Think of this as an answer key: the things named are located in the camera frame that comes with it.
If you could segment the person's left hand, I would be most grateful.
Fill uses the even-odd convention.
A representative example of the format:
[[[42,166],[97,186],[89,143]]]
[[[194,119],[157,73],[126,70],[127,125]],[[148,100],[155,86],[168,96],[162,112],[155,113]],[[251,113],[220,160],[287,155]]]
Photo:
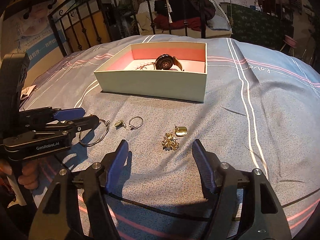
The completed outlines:
[[[1,177],[7,179],[12,175],[12,168],[9,163],[1,159]],[[39,161],[32,160],[22,166],[22,174],[18,178],[18,183],[26,189],[35,190],[39,186]]]

